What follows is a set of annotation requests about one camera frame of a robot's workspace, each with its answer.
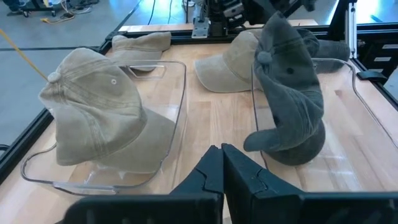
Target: beige baseball cap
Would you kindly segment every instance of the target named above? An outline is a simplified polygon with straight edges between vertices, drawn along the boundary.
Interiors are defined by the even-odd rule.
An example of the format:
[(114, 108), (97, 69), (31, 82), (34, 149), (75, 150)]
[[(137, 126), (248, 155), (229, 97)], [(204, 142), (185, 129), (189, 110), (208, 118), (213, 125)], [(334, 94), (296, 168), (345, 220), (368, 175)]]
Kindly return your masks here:
[(89, 49), (67, 55), (39, 98), (56, 124), (57, 163), (94, 161), (133, 172), (156, 172), (175, 123), (142, 106), (132, 80)]
[(251, 67), (261, 30), (241, 32), (223, 54), (195, 61), (201, 84), (217, 93), (251, 89)]
[[(121, 67), (145, 65), (135, 60), (160, 60), (163, 51), (170, 48), (171, 38), (170, 32), (154, 32), (138, 38), (116, 35), (112, 38), (113, 54), (110, 59)], [(133, 67), (133, 69), (149, 72), (155, 67)]]

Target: concrete floor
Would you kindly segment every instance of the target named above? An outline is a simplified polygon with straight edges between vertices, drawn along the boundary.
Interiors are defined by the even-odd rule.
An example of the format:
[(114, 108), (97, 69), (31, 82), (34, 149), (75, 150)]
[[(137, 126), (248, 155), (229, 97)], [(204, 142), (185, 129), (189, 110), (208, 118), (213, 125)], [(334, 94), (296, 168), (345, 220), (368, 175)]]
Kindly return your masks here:
[[(156, 0), (151, 24), (185, 22), (185, 11), (181, 0)], [(396, 22), (394, 12), (398, 6), (393, 0), (359, 0), (358, 22)], [(78, 47), (100, 45), (125, 16), (136, 12), (124, 25), (146, 25), (149, 22), (154, 0), (101, 0), (89, 14), (77, 15), (71, 21), (50, 25), (40, 18), (53, 19), (48, 12), (35, 12), (29, 18), (7, 17), (8, 8), (0, 2), (0, 29), (19, 47)], [(336, 0), (318, 0), (317, 10), (311, 13), (299, 9), (291, 19), (315, 19), (319, 24), (328, 24), (333, 16)], [(189, 10), (189, 21), (198, 14), (199, 6)], [(0, 37), (1, 48), (9, 44)], [(25, 54), (46, 74), (55, 70), (69, 50), (26, 51)], [(45, 81), (14, 51), (0, 51), (0, 144), (12, 144), (26, 126), (43, 109), (37, 95)]]

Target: fabric cap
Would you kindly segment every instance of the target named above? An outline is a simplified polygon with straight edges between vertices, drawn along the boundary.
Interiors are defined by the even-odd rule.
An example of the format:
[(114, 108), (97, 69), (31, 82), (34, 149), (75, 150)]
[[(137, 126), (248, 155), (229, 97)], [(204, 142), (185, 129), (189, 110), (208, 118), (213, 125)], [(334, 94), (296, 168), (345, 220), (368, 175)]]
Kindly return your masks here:
[[(112, 38), (110, 59), (118, 66), (145, 65), (135, 60), (160, 60), (162, 52), (170, 48), (171, 38), (170, 32), (154, 32), (136, 39), (116, 35)], [(144, 72), (155, 69), (153, 66), (132, 68)]]
[(199, 81), (210, 91), (232, 93), (251, 89), (251, 66), (258, 40), (241, 32), (223, 54), (195, 61)]
[[(322, 92), (307, 46), (280, 12), (263, 28), (254, 73), (264, 90), (276, 128), (250, 134), (244, 141), (244, 149), (271, 153), (274, 159), (287, 165), (310, 161), (325, 141), (325, 131), (319, 130), (324, 129), (320, 125)], [(289, 150), (297, 151), (300, 157), (286, 162), (282, 151)]]
[(56, 123), (57, 163), (98, 161), (140, 174), (156, 172), (174, 122), (142, 107), (137, 88), (110, 59), (76, 49), (40, 92)]

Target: transparent plastic tray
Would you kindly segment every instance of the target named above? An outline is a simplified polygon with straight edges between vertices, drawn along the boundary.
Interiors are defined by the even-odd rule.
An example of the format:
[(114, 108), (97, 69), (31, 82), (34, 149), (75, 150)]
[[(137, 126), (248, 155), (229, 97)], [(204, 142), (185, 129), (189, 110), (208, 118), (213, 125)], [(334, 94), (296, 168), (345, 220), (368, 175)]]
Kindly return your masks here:
[(96, 162), (60, 166), (56, 162), (56, 145), (30, 155), (23, 163), (25, 180), (64, 192), (67, 195), (168, 194), (175, 180), (178, 157), (187, 120), (186, 66), (176, 61), (141, 60), (151, 72), (123, 68), (139, 91), (144, 107), (175, 123), (169, 152), (155, 174), (133, 174)]
[[(334, 59), (314, 58), (313, 63), (325, 105), (325, 145), (314, 160), (297, 167), (282, 165), (262, 152), (266, 167), (309, 192), (398, 190), (396, 143), (358, 93), (354, 68)], [(331, 67), (341, 68), (327, 72)], [(252, 76), (256, 128), (274, 128), (266, 96)]]

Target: wooden table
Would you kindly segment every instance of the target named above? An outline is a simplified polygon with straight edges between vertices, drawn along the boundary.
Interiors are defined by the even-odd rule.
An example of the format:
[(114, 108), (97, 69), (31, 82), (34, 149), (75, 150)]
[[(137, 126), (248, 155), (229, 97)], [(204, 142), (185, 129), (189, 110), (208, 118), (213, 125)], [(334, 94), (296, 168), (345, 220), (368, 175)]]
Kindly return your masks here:
[[(314, 23), (308, 20), (292, 21), (296, 26)], [(182, 24), (132, 26), (122, 27), (121, 30), (191, 28), (190, 24)], [(228, 142), (242, 149), (245, 137), (255, 131), (250, 92), (212, 93), (202, 87), (195, 74), (194, 60), (219, 54), (227, 47), (228, 44), (175, 45), (162, 56), (165, 60), (179, 60), (187, 66), (188, 119), (175, 185), (189, 174), (210, 145), (220, 146), (222, 142)], [(323, 80), (327, 82), (323, 83), (323, 88), (332, 88), (336, 93), (334, 97), (330, 96), (332, 98), (329, 95), (325, 98), (334, 100), (333, 105), (336, 105), (326, 107), (324, 120), (333, 133), (327, 137), (328, 144), (320, 156), (309, 164), (286, 167), (268, 158), (269, 169), (291, 184), (309, 191), (397, 190), (398, 182), (394, 180), (398, 179), (398, 152), (358, 99), (348, 94), (350, 88), (344, 84), (349, 78), (337, 80), (328, 77)], [(356, 80), (356, 86), (377, 119), (398, 142), (398, 112), (371, 83)], [(52, 123), (27, 156), (50, 147), (54, 142), (55, 124)], [(245, 154), (264, 165), (259, 152)], [(55, 223), (63, 217), (72, 202), (53, 190), (23, 180), (19, 164), (0, 186), (0, 223)], [(229, 217), (227, 209), (224, 210), (224, 217)]]

